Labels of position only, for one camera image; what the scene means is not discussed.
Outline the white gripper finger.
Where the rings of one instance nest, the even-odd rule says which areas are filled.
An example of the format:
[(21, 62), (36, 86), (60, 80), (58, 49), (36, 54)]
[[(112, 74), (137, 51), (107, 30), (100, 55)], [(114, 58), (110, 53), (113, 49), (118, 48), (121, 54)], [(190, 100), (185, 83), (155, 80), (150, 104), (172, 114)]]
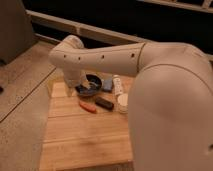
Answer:
[(86, 77), (86, 75), (83, 77), (83, 79), (81, 80), (82, 82), (81, 82), (81, 85), (82, 86), (84, 86), (85, 88), (87, 88), (87, 89), (90, 89), (90, 83), (89, 83), (89, 81), (88, 81), (88, 79), (87, 79), (87, 77)]
[(74, 88), (70, 88), (68, 86), (66, 86), (66, 93), (68, 97), (71, 97), (74, 95)]

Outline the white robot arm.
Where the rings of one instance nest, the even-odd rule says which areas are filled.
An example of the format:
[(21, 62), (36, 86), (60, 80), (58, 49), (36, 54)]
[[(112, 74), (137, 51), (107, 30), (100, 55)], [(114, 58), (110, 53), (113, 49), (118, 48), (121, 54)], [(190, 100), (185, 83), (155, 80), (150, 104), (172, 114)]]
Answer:
[(130, 76), (135, 171), (213, 171), (213, 67), (199, 48), (142, 42), (86, 49), (70, 35), (49, 53), (69, 86), (85, 70)]

